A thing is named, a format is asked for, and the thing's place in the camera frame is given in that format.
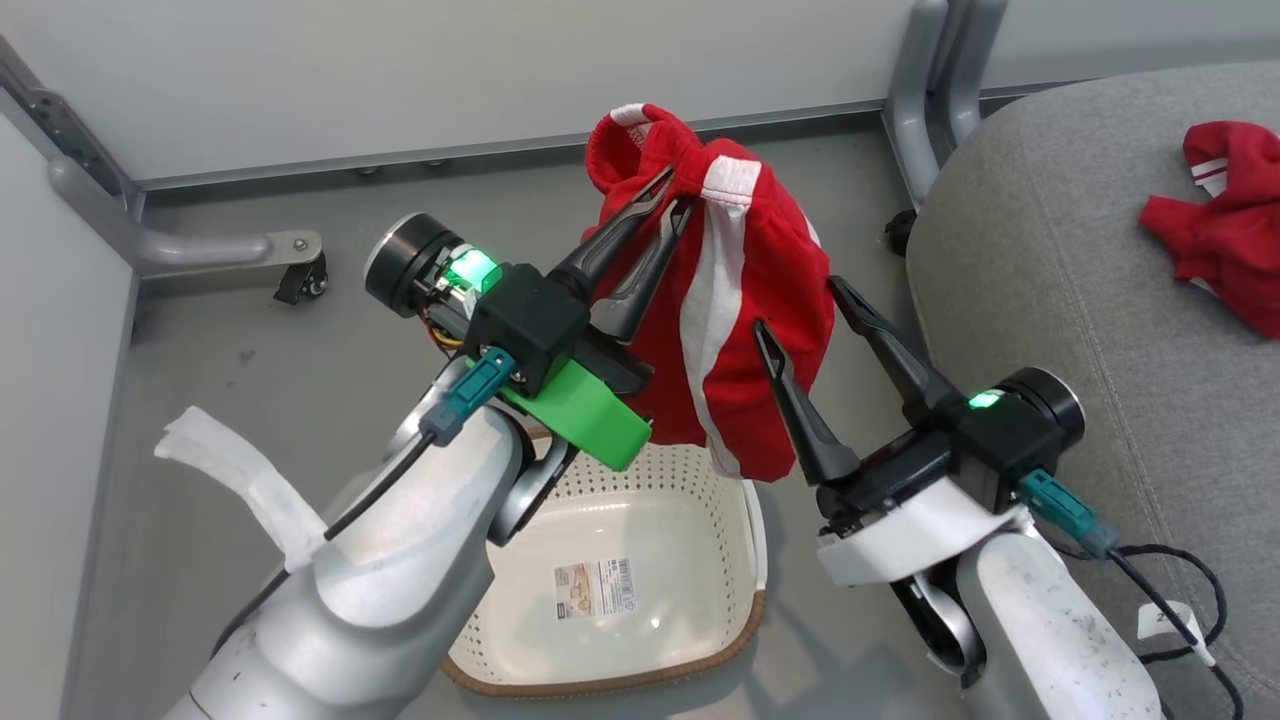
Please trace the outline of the curved grey partition foot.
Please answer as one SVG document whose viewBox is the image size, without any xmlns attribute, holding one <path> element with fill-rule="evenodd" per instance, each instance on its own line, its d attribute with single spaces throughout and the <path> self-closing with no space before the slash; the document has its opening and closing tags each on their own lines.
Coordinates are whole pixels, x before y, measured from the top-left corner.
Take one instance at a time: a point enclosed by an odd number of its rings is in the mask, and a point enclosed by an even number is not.
<svg viewBox="0 0 1280 720">
<path fill-rule="evenodd" d="M 945 163 L 931 128 L 950 147 L 980 123 L 980 86 L 1009 0 L 914 0 L 881 113 L 913 210 Z"/>
</svg>

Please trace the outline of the paper basket label sticker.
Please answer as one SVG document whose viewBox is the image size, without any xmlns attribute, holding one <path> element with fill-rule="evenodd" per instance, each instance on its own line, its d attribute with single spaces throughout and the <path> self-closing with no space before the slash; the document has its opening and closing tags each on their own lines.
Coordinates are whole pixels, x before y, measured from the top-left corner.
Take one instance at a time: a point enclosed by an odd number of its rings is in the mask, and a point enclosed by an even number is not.
<svg viewBox="0 0 1280 720">
<path fill-rule="evenodd" d="M 558 620 L 613 618 L 639 610 L 630 559 L 576 562 L 553 569 Z"/>
</svg>

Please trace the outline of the grey fabric seat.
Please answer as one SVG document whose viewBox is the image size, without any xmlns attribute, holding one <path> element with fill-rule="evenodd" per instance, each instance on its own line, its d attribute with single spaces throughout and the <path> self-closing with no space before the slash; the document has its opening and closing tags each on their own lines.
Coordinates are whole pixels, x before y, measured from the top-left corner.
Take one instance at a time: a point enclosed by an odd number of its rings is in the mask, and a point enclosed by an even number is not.
<svg viewBox="0 0 1280 720">
<path fill-rule="evenodd" d="M 1199 197 L 1187 129 L 1280 131 L 1280 60 L 1119 76 L 1032 94 L 946 161 L 908 247 L 933 364 L 980 389 L 1023 366 L 1085 410 L 1059 478 L 1128 543 L 1187 550 L 1220 579 L 1212 653 L 1245 720 L 1280 720 L 1280 342 L 1178 283 L 1139 224 Z"/>
</svg>

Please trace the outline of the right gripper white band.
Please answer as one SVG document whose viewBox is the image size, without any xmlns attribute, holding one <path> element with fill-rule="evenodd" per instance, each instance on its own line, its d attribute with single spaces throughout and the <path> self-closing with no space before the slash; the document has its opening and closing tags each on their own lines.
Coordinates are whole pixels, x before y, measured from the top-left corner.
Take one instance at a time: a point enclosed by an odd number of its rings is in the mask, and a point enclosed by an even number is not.
<svg viewBox="0 0 1280 720">
<path fill-rule="evenodd" d="M 911 427 L 937 413 L 957 413 L 959 389 L 845 278 L 831 275 L 828 291 L 850 329 L 877 356 Z M 993 512 L 957 483 L 963 471 L 984 466 L 954 451 L 943 433 L 909 432 L 860 465 L 800 386 L 791 357 L 767 322 L 754 322 L 753 334 L 801 474 L 809 486 L 818 486 L 815 500 L 826 524 L 817 557 L 837 587 L 900 582 L 992 534 L 1032 524 L 1029 510 L 1011 506 Z"/>
</svg>

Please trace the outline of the red jersey with number print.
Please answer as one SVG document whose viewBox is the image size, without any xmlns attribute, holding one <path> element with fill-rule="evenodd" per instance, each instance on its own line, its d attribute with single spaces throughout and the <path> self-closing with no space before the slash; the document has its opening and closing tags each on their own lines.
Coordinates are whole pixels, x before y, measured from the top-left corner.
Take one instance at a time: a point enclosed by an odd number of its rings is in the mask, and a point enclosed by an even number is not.
<svg viewBox="0 0 1280 720">
<path fill-rule="evenodd" d="M 1139 215 L 1171 255 L 1251 329 L 1280 340 L 1280 135 L 1242 120 L 1190 127 L 1183 154 L 1210 197 L 1148 199 Z"/>
</svg>

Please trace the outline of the grey partition base rail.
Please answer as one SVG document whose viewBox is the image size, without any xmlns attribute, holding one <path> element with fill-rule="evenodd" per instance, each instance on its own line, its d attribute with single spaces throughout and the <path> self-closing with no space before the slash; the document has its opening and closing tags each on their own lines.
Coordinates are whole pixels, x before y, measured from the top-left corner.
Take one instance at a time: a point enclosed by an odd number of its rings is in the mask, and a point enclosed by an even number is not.
<svg viewBox="0 0 1280 720">
<path fill-rule="evenodd" d="M 776 138 L 803 137 L 806 135 L 828 135 L 842 129 L 850 129 L 851 132 L 881 129 L 882 122 L 879 115 L 886 106 L 887 100 L 883 97 L 815 108 L 750 113 L 698 120 L 687 119 L 686 123 L 695 133 L 704 138 L 731 137 L 741 143 L 751 143 Z M 389 168 L 421 167 L 421 161 L 424 160 L 444 158 L 451 159 L 449 167 L 458 163 L 466 165 L 476 161 L 483 165 L 493 164 L 497 168 L 507 168 L 522 161 L 535 165 L 558 163 L 571 159 L 585 147 L 590 131 L 595 124 L 594 120 L 590 120 L 588 131 L 570 135 L 134 179 L 133 184 L 137 190 L 146 193 L 186 192 L 188 190 L 205 191 L 232 186 L 257 190 L 275 186 L 334 184 L 348 176 L 353 178 L 371 178 L 356 176 L 353 173 L 355 168 L 381 167 L 381 172 L 375 174 L 380 176 Z"/>
<path fill-rule="evenodd" d="M 1050 81 L 1029 85 L 1010 85 L 992 88 L 983 88 L 979 94 L 982 102 L 995 102 L 1005 99 L 1025 97 L 1027 95 L 1043 92 L 1051 88 L 1080 83 L 1080 79 Z"/>
</svg>

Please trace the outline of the white cloth tape strip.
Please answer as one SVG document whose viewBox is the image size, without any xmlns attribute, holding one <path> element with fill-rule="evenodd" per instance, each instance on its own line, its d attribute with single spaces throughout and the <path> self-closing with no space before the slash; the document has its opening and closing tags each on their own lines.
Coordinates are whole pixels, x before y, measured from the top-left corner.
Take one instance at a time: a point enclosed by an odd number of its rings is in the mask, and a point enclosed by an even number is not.
<svg viewBox="0 0 1280 720">
<path fill-rule="evenodd" d="M 283 568 L 308 566 L 326 543 L 326 524 L 302 495 L 247 439 L 201 407 L 164 428 L 154 455 L 193 468 L 241 497 L 283 555 Z"/>
</svg>

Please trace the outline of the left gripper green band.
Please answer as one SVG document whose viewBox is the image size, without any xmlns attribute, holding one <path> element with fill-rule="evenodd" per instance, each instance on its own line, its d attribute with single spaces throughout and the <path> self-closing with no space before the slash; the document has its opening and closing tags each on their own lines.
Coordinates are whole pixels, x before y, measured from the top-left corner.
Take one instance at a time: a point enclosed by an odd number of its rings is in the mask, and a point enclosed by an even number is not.
<svg viewBox="0 0 1280 720">
<path fill-rule="evenodd" d="M 576 299 L 589 300 L 630 240 L 662 209 L 673 176 L 673 168 L 657 173 L 549 278 Z M 692 210 L 692 200 L 675 200 L 660 214 L 653 241 L 614 291 L 593 306 L 598 331 L 585 331 L 570 352 L 558 356 L 562 364 L 536 395 L 525 393 L 531 380 L 516 379 L 500 392 L 502 401 L 616 471 L 625 470 L 652 438 L 649 421 L 625 397 L 644 389 L 653 369 L 622 345 L 635 341 Z"/>
</svg>

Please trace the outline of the red shorts with white stripe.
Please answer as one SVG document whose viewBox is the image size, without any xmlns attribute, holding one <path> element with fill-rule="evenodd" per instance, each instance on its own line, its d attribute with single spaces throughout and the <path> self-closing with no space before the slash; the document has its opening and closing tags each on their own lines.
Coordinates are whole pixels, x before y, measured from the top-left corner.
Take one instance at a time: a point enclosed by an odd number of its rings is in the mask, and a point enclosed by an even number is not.
<svg viewBox="0 0 1280 720">
<path fill-rule="evenodd" d="M 653 369 L 627 398 L 657 445 L 695 445 L 724 477 L 771 483 L 795 455 L 753 334 L 763 320 L 810 389 L 829 347 L 829 258 L 773 169 L 730 138 L 703 142 L 653 104 L 616 108 L 591 132 L 585 167 L 614 215 L 655 174 L 694 196 L 687 222 L 631 352 Z"/>
</svg>

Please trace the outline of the cream perforated laundry basket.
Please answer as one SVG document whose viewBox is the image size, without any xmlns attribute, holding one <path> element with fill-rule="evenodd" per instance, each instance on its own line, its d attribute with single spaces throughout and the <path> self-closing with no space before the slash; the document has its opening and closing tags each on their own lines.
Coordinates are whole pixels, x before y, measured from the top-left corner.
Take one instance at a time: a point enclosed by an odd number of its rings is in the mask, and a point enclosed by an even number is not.
<svg viewBox="0 0 1280 720">
<path fill-rule="evenodd" d="M 545 700 L 680 682 L 741 655 L 767 603 L 755 486 L 698 446 L 646 446 L 625 471 L 576 457 L 532 520 L 488 551 L 494 582 L 442 664 L 488 697 Z M 558 620 L 553 569 L 630 559 L 639 610 Z"/>
</svg>

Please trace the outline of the long grey partition foot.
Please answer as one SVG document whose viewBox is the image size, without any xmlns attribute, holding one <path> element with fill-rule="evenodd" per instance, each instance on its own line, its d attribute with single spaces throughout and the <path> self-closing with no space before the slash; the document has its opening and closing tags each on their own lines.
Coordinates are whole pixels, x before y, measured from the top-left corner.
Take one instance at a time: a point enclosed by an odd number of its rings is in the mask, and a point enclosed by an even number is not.
<svg viewBox="0 0 1280 720">
<path fill-rule="evenodd" d="M 173 234 L 136 220 L 88 172 L 56 155 L 47 164 L 52 190 L 141 278 L 169 278 L 259 268 L 323 266 L 312 231 L 247 234 Z"/>
</svg>

